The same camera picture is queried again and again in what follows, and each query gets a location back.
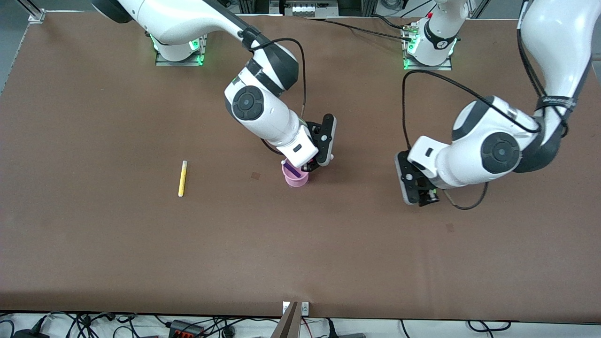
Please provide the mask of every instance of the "pink cup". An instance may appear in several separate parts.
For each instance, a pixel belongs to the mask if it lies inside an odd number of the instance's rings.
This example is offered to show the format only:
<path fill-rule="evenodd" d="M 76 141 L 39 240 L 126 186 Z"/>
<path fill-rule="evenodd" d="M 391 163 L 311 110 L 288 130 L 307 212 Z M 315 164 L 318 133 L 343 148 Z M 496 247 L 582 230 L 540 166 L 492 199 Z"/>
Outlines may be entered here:
<path fill-rule="evenodd" d="M 286 183 L 289 186 L 294 188 L 298 188 L 300 186 L 304 186 L 309 181 L 309 173 L 306 171 L 301 171 L 300 168 L 296 168 L 296 171 L 300 174 L 300 177 L 296 177 L 288 168 L 282 165 L 282 173 L 284 174 L 284 178 L 286 179 Z"/>

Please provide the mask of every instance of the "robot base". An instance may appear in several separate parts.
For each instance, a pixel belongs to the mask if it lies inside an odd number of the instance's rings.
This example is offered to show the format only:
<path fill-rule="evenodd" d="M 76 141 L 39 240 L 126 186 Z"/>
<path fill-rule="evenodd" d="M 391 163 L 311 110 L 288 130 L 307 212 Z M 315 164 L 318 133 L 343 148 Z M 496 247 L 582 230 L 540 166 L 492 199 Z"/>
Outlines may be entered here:
<path fill-rule="evenodd" d="M 402 41 L 403 47 L 403 69 L 423 69 L 423 70 L 452 70 L 451 55 L 453 54 L 453 46 L 457 42 L 455 40 L 451 46 L 443 50 L 436 50 L 432 44 L 424 40 L 419 34 L 424 29 L 424 22 L 412 22 L 408 26 L 404 26 L 401 29 L 401 36 L 408 37 L 411 41 Z M 416 54 L 418 49 L 421 54 L 425 53 L 426 49 L 429 53 L 421 55 L 422 58 L 426 58 L 429 63 L 424 64 L 425 60 L 418 61 Z"/>
<path fill-rule="evenodd" d="M 416 166 L 407 160 L 408 156 L 409 151 L 407 150 L 398 153 L 394 157 L 398 181 L 401 183 L 401 190 L 403 191 L 403 200 L 408 205 L 419 203 L 419 206 L 438 202 L 436 187 Z"/>
<path fill-rule="evenodd" d="M 190 41 L 190 50 L 192 53 L 187 58 L 181 61 L 169 61 L 165 59 L 157 50 L 156 44 L 154 49 L 156 51 L 156 59 L 154 61 L 155 66 L 176 66 L 176 67 L 198 67 L 204 64 L 204 53 L 207 48 L 207 36 L 203 35 L 200 38 Z"/>

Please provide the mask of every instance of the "floor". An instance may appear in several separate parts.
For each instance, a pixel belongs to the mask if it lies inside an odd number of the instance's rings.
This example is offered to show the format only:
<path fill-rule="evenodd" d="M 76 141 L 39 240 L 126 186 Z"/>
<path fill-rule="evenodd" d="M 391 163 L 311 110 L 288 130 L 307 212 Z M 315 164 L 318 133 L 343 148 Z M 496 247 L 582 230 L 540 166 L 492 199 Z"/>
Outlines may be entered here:
<path fill-rule="evenodd" d="M 47 10 L 92 10 L 88 0 L 36 0 L 40 8 Z M 422 3 L 422 0 L 410 0 L 407 10 Z M 521 0 L 493 0 L 484 10 L 482 18 L 490 19 L 515 19 L 519 15 Z M 405 11 L 395 13 L 402 15 Z M 4 87 L 10 72 L 14 57 L 19 48 L 20 41 L 27 27 L 28 15 L 14 0 L 0 0 L 0 93 Z M 599 59 L 601 55 L 601 20 L 597 23 L 596 32 L 593 37 L 593 55 Z M 601 61 L 593 61 L 597 77 L 601 81 Z M 17 330 L 31 328 L 40 318 L 39 314 L 24 313 L 6 316 L 0 319 L 11 319 Z M 166 337 L 167 329 L 151 316 L 140 316 L 136 319 L 136 330 L 139 334 L 150 336 L 158 334 Z M 43 332 L 51 337 L 62 337 L 71 324 L 67 317 L 56 316 L 43 326 Z M 367 338 L 405 338 L 402 333 L 400 322 L 397 320 L 360 320 L 360 319 L 336 319 L 338 334 L 365 333 Z M 407 333 L 411 338 L 420 337 L 487 337 L 486 333 L 471 331 L 466 322 L 463 321 L 405 321 Z M 111 337 L 114 330 L 119 326 L 113 322 L 96 324 L 96 331 L 100 337 Z M 275 323 L 245 321 L 236 326 L 236 336 L 245 338 L 267 337 L 271 335 Z M 313 337 L 328 334 L 327 323 L 323 320 L 310 324 Z M 10 336 L 10 326 L 0 325 L 0 337 Z M 129 337 L 128 330 L 118 331 L 116 337 Z M 566 324 L 530 324 L 515 323 L 510 330 L 495 332 L 495 337 L 599 337 L 601 326 L 598 325 L 566 325 Z M 309 338 L 307 330 L 302 330 L 301 338 Z"/>
<path fill-rule="evenodd" d="M 16 330 L 31 329 L 35 323 L 43 316 L 43 313 L 19 313 L 14 315 L 3 316 L 0 319 L 9 319 L 14 322 Z M 200 324 L 209 330 L 209 323 L 212 320 L 207 317 L 169 317 L 160 316 L 161 321 L 180 320 L 187 323 L 195 323 L 199 321 L 207 322 Z M 65 337 L 66 332 L 73 320 L 63 314 L 51 315 L 41 326 L 41 333 L 47 334 L 50 337 Z M 318 338 L 328 337 L 329 327 L 327 320 L 323 318 L 307 318 L 307 323 L 311 333 L 304 328 L 300 328 L 298 338 Z M 364 338 L 487 338 L 486 333 L 479 333 L 470 330 L 465 321 L 420 321 L 420 320 L 404 320 L 406 334 L 403 333 L 401 322 L 398 319 L 332 319 L 336 333 L 344 338 L 344 335 L 364 334 Z M 138 338 L 145 337 L 169 337 L 169 329 L 165 328 L 153 316 L 137 316 L 132 321 L 133 327 L 138 335 Z M 486 322 L 491 328 L 501 328 L 507 323 Z M 130 338 L 134 337 L 132 332 L 126 327 L 125 329 L 115 330 L 126 324 L 121 324 L 117 320 L 111 322 L 106 319 L 94 321 L 92 329 L 100 338 Z M 234 326 L 235 338 L 260 338 L 270 337 L 276 326 L 275 322 L 268 320 L 251 321 L 245 320 Z M 472 326 L 476 329 L 482 329 L 480 323 L 473 322 Z M 78 337 L 79 330 L 77 326 L 72 330 L 71 337 Z M 600 325 L 584 325 L 584 324 L 542 324 L 542 323 L 511 323 L 511 327 L 504 331 L 494 332 L 492 338 L 593 338 L 601 336 Z M 10 337 L 10 325 L 0 325 L 0 337 Z M 220 338 L 219 334 L 213 334 L 209 338 Z"/>

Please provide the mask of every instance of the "purple marker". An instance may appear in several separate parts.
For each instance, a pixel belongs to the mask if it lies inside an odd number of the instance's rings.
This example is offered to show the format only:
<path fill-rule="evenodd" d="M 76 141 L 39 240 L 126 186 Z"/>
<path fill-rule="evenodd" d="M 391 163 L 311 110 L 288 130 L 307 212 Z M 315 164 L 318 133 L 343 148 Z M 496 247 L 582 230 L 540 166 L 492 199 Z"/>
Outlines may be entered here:
<path fill-rule="evenodd" d="M 294 169 L 293 166 L 291 166 L 288 162 L 284 161 L 283 166 L 288 169 L 289 172 L 293 173 L 296 177 L 300 178 L 301 174 L 296 171 L 296 169 Z"/>

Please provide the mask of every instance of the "yellow marker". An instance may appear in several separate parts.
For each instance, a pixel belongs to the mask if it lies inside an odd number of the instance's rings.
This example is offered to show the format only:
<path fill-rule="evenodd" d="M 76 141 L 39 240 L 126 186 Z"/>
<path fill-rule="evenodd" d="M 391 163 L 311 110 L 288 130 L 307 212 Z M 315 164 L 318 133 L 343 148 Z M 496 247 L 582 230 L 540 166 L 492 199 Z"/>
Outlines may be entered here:
<path fill-rule="evenodd" d="M 177 193 L 179 197 L 184 197 L 184 186 L 186 186 L 186 170 L 188 170 L 188 162 L 182 162 L 182 175 L 180 176 L 180 191 Z"/>

